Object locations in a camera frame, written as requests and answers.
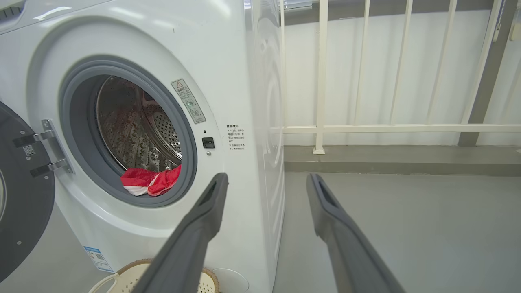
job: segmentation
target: dark gray door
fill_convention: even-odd
[[[40,135],[0,102],[0,282],[29,255],[54,204],[54,173]]]

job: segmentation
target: railing bar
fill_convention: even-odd
[[[284,133],[315,133],[315,126],[284,127]],[[328,125],[324,133],[375,132],[521,132],[521,124],[404,124],[404,125]]]
[[[438,63],[438,71],[436,73],[436,79],[434,81],[434,88],[432,89],[432,96],[430,97],[429,110],[427,111],[427,124],[431,124],[432,111],[436,105],[438,99],[438,91],[440,89],[441,74],[443,73],[443,65],[445,64],[445,56],[447,49],[449,48],[449,39],[452,32],[452,24],[454,23],[454,15],[456,14],[457,0],[451,0],[449,5],[449,17],[447,18],[447,24],[445,27],[445,37],[443,38],[443,44],[441,46],[440,61]]]
[[[369,24],[369,7],[370,0],[365,0],[365,12],[364,12],[364,32],[362,34],[362,53],[360,55],[360,70],[358,72],[358,88],[356,90],[356,103],[355,103],[355,119],[354,125],[358,124],[358,117],[360,115],[360,99],[362,97],[362,87],[364,86],[364,70],[365,70],[365,57],[366,57],[366,43],[367,43],[367,30]]]
[[[476,80],[474,82],[473,90],[470,93],[470,101],[468,102],[467,107],[465,108],[465,112],[463,112],[463,117],[461,119],[462,124],[468,123],[468,120],[470,119],[470,114],[472,112],[472,108],[474,107],[474,102],[478,94],[479,84],[481,81],[481,77],[483,76],[483,70],[485,69],[485,63],[487,62],[488,53],[490,51],[490,44],[492,43],[492,39],[494,38],[495,25],[498,21],[499,11],[501,10],[501,4],[502,0],[494,0],[494,6],[492,7],[492,11],[490,12],[489,22],[487,25],[487,32],[485,33],[485,38],[483,40],[483,47],[481,48],[481,56],[479,56]]]
[[[505,124],[508,118],[508,114],[510,109],[512,108],[512,101],[514,100],[514,94],[516,89],[521,85],[521,58],[519,59],[519,63],[517,64],[517,70],[514,75],[514,79],[512,80],[512,85],[510,86],[510,90],[508,91],[508,96],[506,97],[505,106],[503,107],[503,111],[501,112],[501,124]]]
[[[405,8],[405,25],[403,26],[402,48],[400,49],[400,59],[398,61],[398,71],[396,73],[396,83],[394,85],[394,95],[392,97],[391,114],[389,115],[389,124],[394,124],[394,113],[396,107],[396,97],[400,91],[400,81],[402,79],[403,57],[407,48],[409,38],[409,25],[411,24],[411,14],[413,10],[413,0],[407,0]]]
[[[326,64],[327,64],[327,21],[328,0],[320,0],[318,18],[318,97],[317,97],[317,128],[314,154],[323,154],[324,107],[326,102]]]

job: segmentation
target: stainless steel drum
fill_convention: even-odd
[[[170,119],[134,83],[115,76],[107,78],[95,112],[105,146],[124,169],[163,171],[181,164],[181,146]]]

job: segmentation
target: red cloth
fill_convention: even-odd
[[[163,172],[130,168],[121,177],[123,187],[132,195],[140,196],[148,193],[151,197],[167,192],[179,178],[181,166]]]

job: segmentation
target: qr code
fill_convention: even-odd
[[[35,151],[32,147],[32,145],[26,145],[23,147],[23,150],[26,152],[26,156],[34,155]]]

